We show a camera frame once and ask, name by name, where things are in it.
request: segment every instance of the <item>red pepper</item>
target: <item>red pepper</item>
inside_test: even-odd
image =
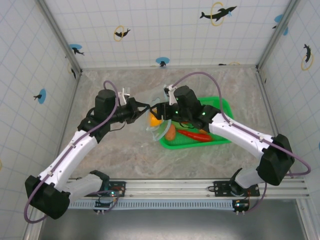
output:
[[[180,130],[180,129],[178,129],[177,132],[182,135],[185,135],[188,138],[194,139],[202,143],[213,141],[213,138],[208,134],[195,133],[195,132]]]

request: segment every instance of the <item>marble floor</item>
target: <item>marble floor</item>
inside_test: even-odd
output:
[[[272,135],[254,68],[85,71],[75,94],[62,148],[71,140],[87,111],[94,107],[95,97],[103,89],[104,80],[112,81],[118,90],[122,87],[130,88],[131,96],[139,102],[151,103],[155,98],[163,96],[164,85],[173,84],[195,71],[204,71],[215,77],[221,87],[222,97],[231,106],[235,120]],[[191,76],[183,84],[192,88],[197,97],[218,95],[216,86],[204,75]],[[259,162],[234,143],[166,149],[159,142],[153,141],[146,127],[146,117],[142,116],[124,129],[108,133],[83,159],[72,177],[83,177],[92,170],[99,170],[111,178],[127,179],[230,178],[237,169],[247,169]]]

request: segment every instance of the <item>green tray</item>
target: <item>green tray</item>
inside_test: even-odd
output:
[[[202,105],[211,105],[217,109],[220,109],[219,97],[218,96],[210,96],[210,97],[199,97],[198,98]],[[222,106],[225,114],[227,114],[230,118],[234,118],[229,103],[223,98],[222,99]],[[194,133],[198,133],[197,129],[187,129],[186,130]],[[184,136],[180,133],[176,133],[175,139],[173,141],[168,141],[164,137],[159,140],[162,146],[166,149],[184,149],[184,148],[192,148],[192,147],[202,147],[208,145],[217,145],[217,144],[228,144],[231,143],[229,140],[225,139],[224,137],[211,134],[214,141],[210,142],[199,142]]]

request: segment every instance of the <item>white tile wall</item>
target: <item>white tile wall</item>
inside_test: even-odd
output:
[[[312,168],[305,177],[320,217],[320,1],[302,0],[264,68],[266,90],[282,134]],[[307,65],[304,45],[313,54]]]
[[[220,1],[224,8],[236,6],[220,26],[200,19],[201,12],[210,14],[211,0],[46,2],[68,43],[82,46],[84,56],[75,55],[81,67],[103,68],[153,66],[159,57],[169,58],[168,66],[257,64],[289,0]],[[116,42],[118,26],[130,32]]]
[[[1,0],[0,239],[23,237],[25,180],[54,160],[76,85],[67,65],[34,0]]]

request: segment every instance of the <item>yellow ring sticker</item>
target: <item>yellow ring sticker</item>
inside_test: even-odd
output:
[[[314,55],[312,53],[310,53],[311,57],[312,57],[312,60],[311,60],[311,63],[310,63],[310,66],[308,66],[307,68],[304,68],[304,62],[305,62],[305,59],[307,58],[307,56],[305,55],[303,58],[302,58],[302,62],[301,62],[301,69],[302,71],[307,71],[309,68],[311,68],[312,64],[314,63]]]
[[[68,73],[71,74],[71,64],[70,62],[68,62],[68,66],[66,67],[66,69],[68,70]]]
[[[116,39],[116,32],[119,28],[122,28],[122,34],[121,34],[121,38],[120,39]],[[115,30],[114,30],[114,33],[113,33],[113,39],[116,41],[116,42],[120,42],[123,38],[124,38],[124,34],[125,34],[125,27],[120,25],[118,26]]]
[[[223,18],[222,18],[222,21],[221,21],[219,24],[214,24],[214,22],[212,21],[212,12],[213,12],[213,9],[214,9],[215,5],[217,5],[217,4],[220,4],[221,7],[224,6],[221,2],[217,1],[217,2],[215,2],[215,3],[212,5],[212,7],[211,7],[210,19],[211,19],[211,24],[212,24],[212,26],[215,26],[215,27],[220,26],[221,24],[223,24],[223,23],[224,23],[224,20],[225,20],[225,17],[223,17]]]

